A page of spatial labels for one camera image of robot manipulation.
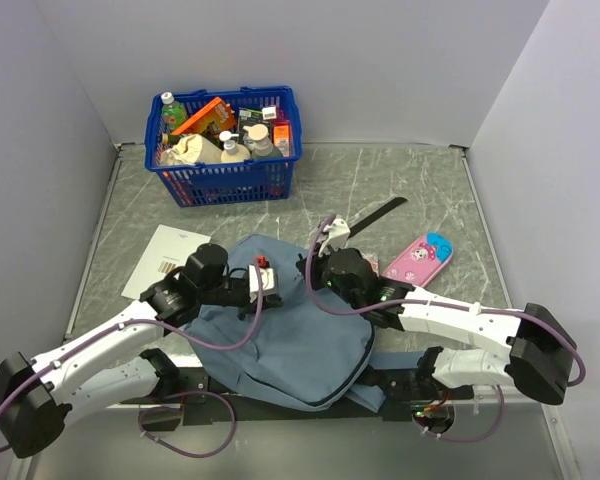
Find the blue student backpack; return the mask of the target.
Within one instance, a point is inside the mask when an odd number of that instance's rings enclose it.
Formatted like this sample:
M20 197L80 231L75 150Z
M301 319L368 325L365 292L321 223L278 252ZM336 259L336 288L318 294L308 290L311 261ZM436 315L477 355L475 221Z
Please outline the blue student backpack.
M239 320L229 307L204 306L185 327L207 373L217 380L222 370L235 369L267 383L283 377L296 380L344 380L372 359L374 327L359 315L347 315L347 305L329 290L317 297L328 312L308 295L295 263L304 250L271 237L253 234L240 239L228 252L232 267L246 266L264 255L276 271L283 305L266 309L252 336L249 319Z

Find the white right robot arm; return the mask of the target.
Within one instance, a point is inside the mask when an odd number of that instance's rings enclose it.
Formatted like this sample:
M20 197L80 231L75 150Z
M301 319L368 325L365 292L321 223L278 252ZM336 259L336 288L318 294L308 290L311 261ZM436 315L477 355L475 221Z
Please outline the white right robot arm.
M312 290L328 288L373 325L462 343L423 355L418 390L438 398L464 386L512 386L543 404L560 405L577 345L544 306L497 309L436 295L414 285L412 268L377 274L355 248L300 255L296 267Z

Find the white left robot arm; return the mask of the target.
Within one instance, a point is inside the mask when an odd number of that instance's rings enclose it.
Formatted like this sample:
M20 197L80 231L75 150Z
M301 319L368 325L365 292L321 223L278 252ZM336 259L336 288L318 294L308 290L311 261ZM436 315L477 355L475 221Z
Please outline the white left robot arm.
M203 306L234 307L239 318L251 316L248 333L253 335L262 311L280 303L277 274L265 256L256 255L248 267L231 270L223 247L198 247L184 265L99 327L34 358L17 352L0 363L4 448L28 458L92 411L145 396L169 400L179 372L166 354L150 349L126 367L113 367L112 362L171 333L181 335Z

